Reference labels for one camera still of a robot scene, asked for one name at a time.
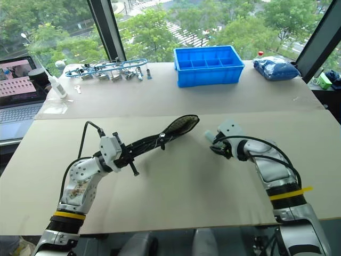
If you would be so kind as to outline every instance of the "street lamp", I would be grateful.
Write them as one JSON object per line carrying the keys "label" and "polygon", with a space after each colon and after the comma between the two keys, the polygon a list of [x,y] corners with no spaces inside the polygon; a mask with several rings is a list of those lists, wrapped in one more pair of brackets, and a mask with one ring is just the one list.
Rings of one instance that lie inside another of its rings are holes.
{"label": "street lamp", "polygon": [[26,36],[26,34],[24,34],[24,33],[21,33],[20,34],[23,38],[25,38],[27,41],[28,41],[28,43],[30,44],[31,42],[29,41],[29,39],[27,39],[27,36]]}

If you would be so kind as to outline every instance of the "blue plastic bin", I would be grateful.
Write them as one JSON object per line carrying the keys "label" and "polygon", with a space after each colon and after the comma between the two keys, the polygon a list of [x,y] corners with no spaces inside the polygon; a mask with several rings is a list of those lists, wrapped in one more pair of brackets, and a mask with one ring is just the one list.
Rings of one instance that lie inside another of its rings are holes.
{"label": "blue plastic bin", "polygon": [[231,45],[176,48],[174,56],[179,87],[234,84],[245,66]]}

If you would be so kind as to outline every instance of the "key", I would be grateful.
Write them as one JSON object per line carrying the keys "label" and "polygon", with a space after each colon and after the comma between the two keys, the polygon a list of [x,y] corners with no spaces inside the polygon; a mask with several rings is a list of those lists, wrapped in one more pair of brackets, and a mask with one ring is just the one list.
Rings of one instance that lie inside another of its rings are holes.
{"label": "key", "polygon": [[80,93],[80,85],[76,85],[74,88],[78,93]]}

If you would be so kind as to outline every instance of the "window frame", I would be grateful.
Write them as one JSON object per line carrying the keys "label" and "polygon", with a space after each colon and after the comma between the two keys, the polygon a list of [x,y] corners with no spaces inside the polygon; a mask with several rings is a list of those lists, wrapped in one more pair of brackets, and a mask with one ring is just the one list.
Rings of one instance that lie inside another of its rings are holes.
{"label": "window frame", "polygon": [[333,0],[296,60],[308,83],[341,40],[341,0]]}
{"label": "window frame", "polygon": [[102,44],[109,60],[126,60],[110,0],[87,0]]}
{"label": "window frame", "polygon": [[[126,60],[110,0],[87,0],[103,46],[110,60]],[[341,40],[341,0],[333,0],[296,60],[308,83]]]}

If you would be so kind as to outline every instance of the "green container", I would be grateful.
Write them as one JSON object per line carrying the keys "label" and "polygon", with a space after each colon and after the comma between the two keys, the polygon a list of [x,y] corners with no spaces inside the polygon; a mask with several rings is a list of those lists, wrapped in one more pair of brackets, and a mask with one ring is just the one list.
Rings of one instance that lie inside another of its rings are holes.
{"label": "green container", "polygon": [[328,89],[332,85],[331,81],[323,72],[319,76],[319,85],[321,86],[322,89],[325,89],[325,90]]}

